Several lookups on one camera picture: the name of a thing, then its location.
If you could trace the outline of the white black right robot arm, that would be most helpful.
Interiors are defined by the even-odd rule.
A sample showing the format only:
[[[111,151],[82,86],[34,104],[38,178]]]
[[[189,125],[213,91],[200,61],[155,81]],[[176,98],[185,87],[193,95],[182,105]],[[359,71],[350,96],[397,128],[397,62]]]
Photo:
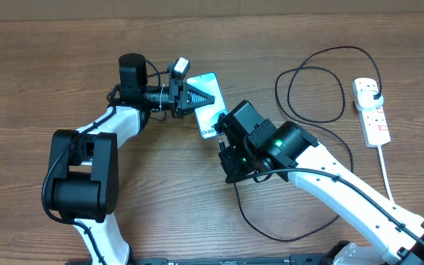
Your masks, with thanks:
[[[424,218],[390,201],[345,168],[293,122],[276,127],[246,100],[227,111],[216,79],[189,78],[199,126],[227,137],[219,158],[226,182],[279,175],[314,195],[370,243],[337,244],[322,264],[424,264]]]

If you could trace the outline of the Samsung Galaxy smartphone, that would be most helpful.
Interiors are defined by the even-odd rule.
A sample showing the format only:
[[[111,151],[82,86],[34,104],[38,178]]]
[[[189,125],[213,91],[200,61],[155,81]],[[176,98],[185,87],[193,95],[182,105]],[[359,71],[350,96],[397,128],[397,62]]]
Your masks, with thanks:
[[[215,98],[212,105],[206,105],[194,111],[201,137],[208,139],[221,135],[222,133],[217,132],[214,125],[228,114],[228,109],[216,74],[210,72],[190,77],[186,80],[186,83]]]

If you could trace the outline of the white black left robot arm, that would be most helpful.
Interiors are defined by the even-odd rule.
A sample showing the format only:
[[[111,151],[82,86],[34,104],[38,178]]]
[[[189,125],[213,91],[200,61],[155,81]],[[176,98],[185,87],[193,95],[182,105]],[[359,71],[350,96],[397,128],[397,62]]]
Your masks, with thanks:
[[[148,84],[150,64],[142,54],[120,56],[120,83],[108,93],[105,113],[89,125],[52,136],[42,207],[53,221],[77,229],[91,254],[90,264],[135,262],[114,214],[119,147],[142,131],[151,112],[168,109],[179,118],[186,114],[183,80],[189,61],[181,57],[168,66],[167,86]]]

